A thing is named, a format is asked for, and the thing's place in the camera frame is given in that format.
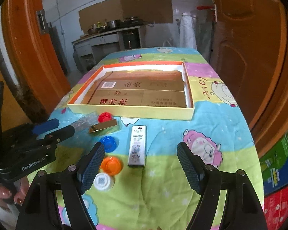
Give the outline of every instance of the cardboard box lid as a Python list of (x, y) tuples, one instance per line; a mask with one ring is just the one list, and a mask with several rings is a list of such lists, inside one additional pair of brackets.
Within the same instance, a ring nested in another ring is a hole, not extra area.
[(88, 104), (141, 105), (144, 90), (104, 90), (95, 91)]
[(141, 106), (187, 107), (184, 92), (145, 90)]
[(97, 90), (158, 90), (158, 91), (184, 91), (183, 81), (170, 80), (105, 80)]
[(89, 104), (186, 107), (184, 92), (153, 90), (97, 90)]
[(181, 72), (162, 71), (162, 70), (130, 70), (106, 72), (103, 80), (130, 80), (130, 79), (149, 79), (149, 80), (172, 80), (182, 81)]

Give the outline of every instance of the cardboard sheet on wall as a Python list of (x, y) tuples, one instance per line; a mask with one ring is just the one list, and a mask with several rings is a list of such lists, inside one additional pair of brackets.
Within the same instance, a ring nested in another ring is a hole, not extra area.
[(172, 23), (172, 0), (105, 0), (79, 11), (81, 29), (88, 29), (98, 21), (124, 20), (138, 16), (147, 22)]

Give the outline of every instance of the red bottle cap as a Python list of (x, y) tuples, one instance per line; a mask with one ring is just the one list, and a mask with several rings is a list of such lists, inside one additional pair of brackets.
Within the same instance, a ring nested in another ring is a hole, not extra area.
[(106, 122), (112, 119), (112, 115), (110, 113), (102, 113), (98, 117), (98, 122)]

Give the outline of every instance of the cooking pot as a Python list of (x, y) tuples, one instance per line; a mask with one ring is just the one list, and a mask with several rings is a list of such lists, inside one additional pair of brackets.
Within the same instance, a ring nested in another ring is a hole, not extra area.
[(103, 28), (102, 27), (97, 27), (97, 28), (90, 28), (88, 29), (88, 34), (94, 35), (99, 33)]
[(114, 21), (109, 21), (107, 22), (108, 28), (117, 28), (119, 27), (121, 20), (114, 20)]

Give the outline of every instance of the table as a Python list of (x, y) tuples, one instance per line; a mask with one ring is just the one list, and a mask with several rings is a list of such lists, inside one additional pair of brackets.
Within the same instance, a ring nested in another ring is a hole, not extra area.
[[(199, 196), (191, 190), (176, 155), (177, 144), (181, 141), (189, 146), (200, 141), (208, 145), (214, 152), (213, 164), (219, 170), (245, 170), (263, 206), (260, 164), (247, 123), (221, 79), (194, 49), (146, 48), (109, 54), (62, 99), (50, 118), (59, 119), (60, 127), (64, 127), (84, 116), (73, 114), (67, 107), (67, 101), (101, 65), (118, 61), (154, 60), (185, 62), (191, 89), (195, 91), (193, 118), (182, 121), (116, 117), (122, 124), (122, 129), (111, 134), (119, 140), (118, 148), (111, 154), (124, 163), (123, 170), (115, 176), (115, 184), (111, 190), (100, 192), (92, 187), (86, 192), (86, 199), (93, 209), (92, 218), (98, 221), (97, 229), (148, 230), (157, 229), (158, 226), (163, 230), (186, 228)], [(220, 88), (225, 91), (226, 96), (220, 95)], [(145, 168), (127, 166), (128, 133), (133, 125), (147, 126)], [(77, 133), (58, 146), (57, 160), (44, 169), (48, 173), (65, 169), (76, 163), (82, 154), (88, 153), (99, 139), (100, 137), (89, 136), (87, 131)], [(29, 175), (30, 181), (35, 174), (36, 172)], [(218, 229), (221, 221), (225, 195), (226, 192), (221, 191), (213, 222), (214, 230)], [(60, 194), (58, 203), (63, 212), (62, 217), (66, 220)]]

